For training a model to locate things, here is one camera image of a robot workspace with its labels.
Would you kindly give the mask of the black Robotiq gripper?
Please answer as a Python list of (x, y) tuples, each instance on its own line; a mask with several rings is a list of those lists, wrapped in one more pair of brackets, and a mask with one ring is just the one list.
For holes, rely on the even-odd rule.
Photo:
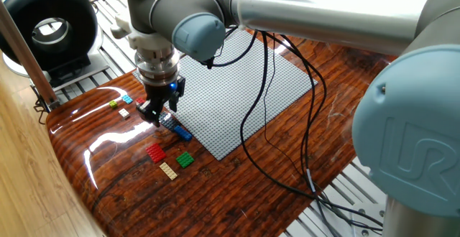
[(162, 103), (169, 101), (170, 110), (176, 112), (178, 101), (185, 92), (185, 78), (179, 75), (176, 80), (165, 85), (144, 83), (144, 89), (147, 100), (136, 101), (136, 110), (144, 121), (159, 127), (161, 103), (158, 100)]

